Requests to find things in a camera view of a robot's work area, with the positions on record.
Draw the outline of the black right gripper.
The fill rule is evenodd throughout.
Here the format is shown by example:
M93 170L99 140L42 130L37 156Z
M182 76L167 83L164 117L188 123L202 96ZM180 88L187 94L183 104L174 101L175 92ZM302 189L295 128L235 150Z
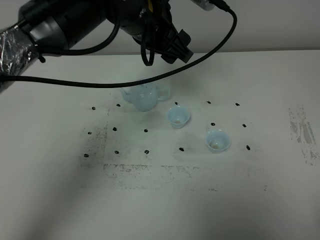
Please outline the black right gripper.
M187 63L193 56L188 48L191 37L182 29L179 33L172 22L167 0L121 0L120 28L140 45L144 63L152 63L161 54L168 63L176 59Z

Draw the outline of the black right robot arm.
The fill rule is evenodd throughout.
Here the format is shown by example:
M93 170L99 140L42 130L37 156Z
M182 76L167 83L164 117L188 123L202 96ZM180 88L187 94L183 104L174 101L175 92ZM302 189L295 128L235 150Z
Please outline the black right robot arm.
M113 24L102 43L75 50L74 46L104 21ZM116 83L85 83L23 76L23 72L47 56L83 56L107 47L119 31L140 45L146 66L155 54L169 64L187 63L193 53L190 36L177 31L166 0L30 0L19 9L18 22L0 34L0 82L34 82L52 85L107 89Z

